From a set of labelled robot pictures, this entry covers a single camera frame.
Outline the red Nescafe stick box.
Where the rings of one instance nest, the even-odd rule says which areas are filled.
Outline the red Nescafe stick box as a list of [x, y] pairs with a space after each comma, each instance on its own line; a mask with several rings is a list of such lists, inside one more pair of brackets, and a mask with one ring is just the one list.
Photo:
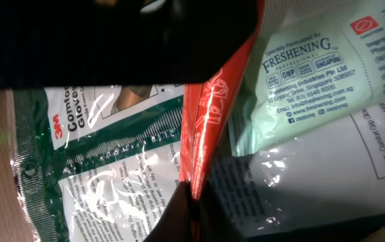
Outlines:
[[202, 195], [214, 152], [261, 28], [265, 1], [256, 3], [258, 22], [251, 36], [209, 81], [185, 86], [179, 180], [190, 185], [194, 200]]

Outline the light green wipes pack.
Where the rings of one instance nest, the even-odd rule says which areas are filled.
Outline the light green wipes pack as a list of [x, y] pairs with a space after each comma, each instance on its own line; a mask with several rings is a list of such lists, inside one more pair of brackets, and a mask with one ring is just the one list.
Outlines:
[[266, 1], [235, 109], [251, 155], [385, 100], [385, 0]]

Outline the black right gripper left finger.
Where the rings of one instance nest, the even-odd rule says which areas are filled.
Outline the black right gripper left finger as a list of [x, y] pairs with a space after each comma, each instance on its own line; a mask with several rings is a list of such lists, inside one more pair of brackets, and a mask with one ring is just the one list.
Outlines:
[[0, 1], [0, 89], [201, 83], [258, 22], [256, 1]]

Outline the green 3M product pouch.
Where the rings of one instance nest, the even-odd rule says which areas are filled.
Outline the green 3M product pouch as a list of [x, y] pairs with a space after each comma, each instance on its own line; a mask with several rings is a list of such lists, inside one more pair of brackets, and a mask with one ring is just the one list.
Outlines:
[[[14, 90], [11, 166], [37, 241], [144, 241], [179, 185], [181, 88], [130, 117], [78, 134], [94, 87]], [[221, 145], [213, 203], [249, 241], [335, 233], [354, 241], [385, 227], [385, 102], [245, 157]]]

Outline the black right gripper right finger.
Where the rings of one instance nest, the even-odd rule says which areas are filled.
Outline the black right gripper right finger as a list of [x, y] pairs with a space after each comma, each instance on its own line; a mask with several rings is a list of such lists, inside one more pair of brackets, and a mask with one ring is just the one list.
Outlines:
[[161, 219], [145, 242], [244, 242], [232, 224], [212, 186], [207, 183], [199, 200], [191, 186], [181, 182]]

